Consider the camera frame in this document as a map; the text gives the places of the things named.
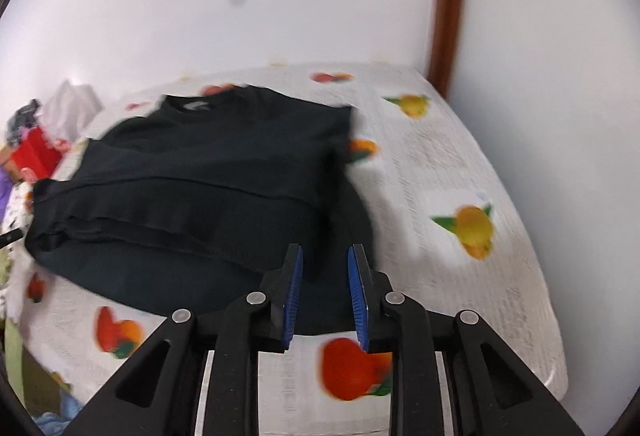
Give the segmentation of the black long-sleeve sweatshirt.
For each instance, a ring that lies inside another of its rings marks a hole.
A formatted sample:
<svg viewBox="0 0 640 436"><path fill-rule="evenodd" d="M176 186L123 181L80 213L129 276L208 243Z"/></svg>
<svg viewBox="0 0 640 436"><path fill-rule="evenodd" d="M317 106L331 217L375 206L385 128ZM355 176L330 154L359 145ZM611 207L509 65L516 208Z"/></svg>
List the black long-sleeve sweatshirt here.
<svg viewBox="0 0 640 436"><path fill-rule="evenodd" d="M352 108L235 87L165 97L90 140L66 180L34 189L27 252L114 302L205 314L255 291L303 251L295 330L352 330L351 246L373 228L346 175Z"/></svg>

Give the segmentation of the fruit-print white tablecloth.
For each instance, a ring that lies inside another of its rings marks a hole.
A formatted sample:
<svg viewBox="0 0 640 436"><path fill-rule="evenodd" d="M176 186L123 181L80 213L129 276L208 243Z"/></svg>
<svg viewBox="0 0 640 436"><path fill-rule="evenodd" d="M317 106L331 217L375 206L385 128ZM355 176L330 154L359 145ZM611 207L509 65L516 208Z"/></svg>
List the fruit-print white tablecloth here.
<svg viewBox="0 0 640 436"><path fill-rule="evenodd" d="M126 96L82 132L149 114L163 96L227 83L352 106L357 154L348 174L373 222L376 261L393 287L467 326L489 324L561 398L568 378L558 320L526 229L472 135L415 70L378 64L290 66L221 73ZM1 315L9 380L35 414L64 416L122 365L99 348L99 312L148 336L160 317L137 312L39 268L20 244L1 254Z"/></svg>

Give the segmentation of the red paper shopping bag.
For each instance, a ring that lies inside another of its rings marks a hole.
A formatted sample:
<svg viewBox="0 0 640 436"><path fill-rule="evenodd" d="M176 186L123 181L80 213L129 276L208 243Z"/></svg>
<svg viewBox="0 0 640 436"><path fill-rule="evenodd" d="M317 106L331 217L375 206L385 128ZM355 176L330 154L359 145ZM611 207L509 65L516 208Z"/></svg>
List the red paper shopping bag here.
<svg viewBox="0 0 640 436"><path fill-rule="evenodd" d="M33 184L49 178L62 160L62 153L53 147L40 126L32 128L13 150L11 160L21 178Z"/></svg>

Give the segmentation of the white plastic bag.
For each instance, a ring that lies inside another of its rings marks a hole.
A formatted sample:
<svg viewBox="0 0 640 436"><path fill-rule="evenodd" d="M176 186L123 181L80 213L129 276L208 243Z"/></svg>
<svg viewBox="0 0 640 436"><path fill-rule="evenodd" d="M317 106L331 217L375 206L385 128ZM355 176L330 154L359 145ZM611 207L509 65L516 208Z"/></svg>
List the white plastic bag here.
<svg viewBox="0 0 640 436"><path fill-rule="evenodd" d="M52 144L72 144L102 110L103 104L91 85L65 81L40 106L37 121Z"/></svg>

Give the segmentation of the plaid cloth in bag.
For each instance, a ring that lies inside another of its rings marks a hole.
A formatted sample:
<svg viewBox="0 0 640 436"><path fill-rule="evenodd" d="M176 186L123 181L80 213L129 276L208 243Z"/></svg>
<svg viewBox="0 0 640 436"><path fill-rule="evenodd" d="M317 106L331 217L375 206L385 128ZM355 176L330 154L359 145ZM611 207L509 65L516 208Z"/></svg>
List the plaid cloth in bag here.
<svg viewBox="0 0 640 436"><path fill-rule="evenodd" d="M28 132L38 125L37 111L39 108L40 102L37 99L32 99L9 118L9 121L6 122L6 144L9 147L18 148Z"/></svg>

